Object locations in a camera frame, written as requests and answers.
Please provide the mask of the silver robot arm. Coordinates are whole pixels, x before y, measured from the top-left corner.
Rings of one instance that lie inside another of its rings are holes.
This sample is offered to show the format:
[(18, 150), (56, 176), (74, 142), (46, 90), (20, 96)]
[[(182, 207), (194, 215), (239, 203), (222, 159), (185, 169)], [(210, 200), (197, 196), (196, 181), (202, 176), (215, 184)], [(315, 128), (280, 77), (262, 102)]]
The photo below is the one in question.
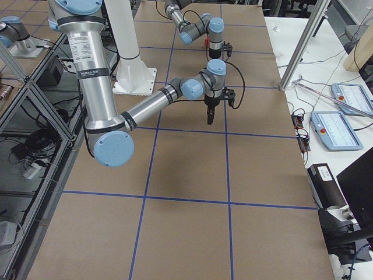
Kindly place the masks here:
[(231, 56), (232, 45), (223, 40), (224, 35), (224, 20), (220, 17), (214, 17), (210, 13), (204, 13), (197, 17), (199, 20), (195, 23), (188, 21), (185, 17), (187, 12), (182, 13), (181, 10), (191, 4), (193, 1), (165, 1), (164, 11), (166, 17), (174, 22), (178, 27), (180, 39), (184, 45), (189, 45), (203, 35), (208, 35), (209, 40), (207, 46), (209, 48), (209, 57), (218, 59), (222, 52), (226, 51), (228, 57)]
[(156, 69), (140, 57), (128, 1), (49, 1), (50, 27), (67, 36), (87, 110), (87, 148), (107, 167), (133, 155), (131, 131), (184, 97), (219, 104), (226, 63), (213, 57), (195, 76), (153, 89)]

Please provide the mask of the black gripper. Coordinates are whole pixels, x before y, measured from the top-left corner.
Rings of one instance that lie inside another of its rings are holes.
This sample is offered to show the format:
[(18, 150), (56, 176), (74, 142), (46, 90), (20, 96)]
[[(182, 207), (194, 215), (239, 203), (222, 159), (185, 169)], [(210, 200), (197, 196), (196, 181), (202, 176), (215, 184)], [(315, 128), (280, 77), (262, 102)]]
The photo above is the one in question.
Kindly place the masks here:
[(209, 49), (208, 50), (208, 56), (210, 59), (221, 59), (221, 56), (222, 56), (222, 50), (219, 49), (219, 50), (214, 50), (214, 49)]
[(207, 124), (212, 125), (214, 122), (215, 107), (217, 107), (224, 98), (204, 96), (205, 105), (207, 105)]

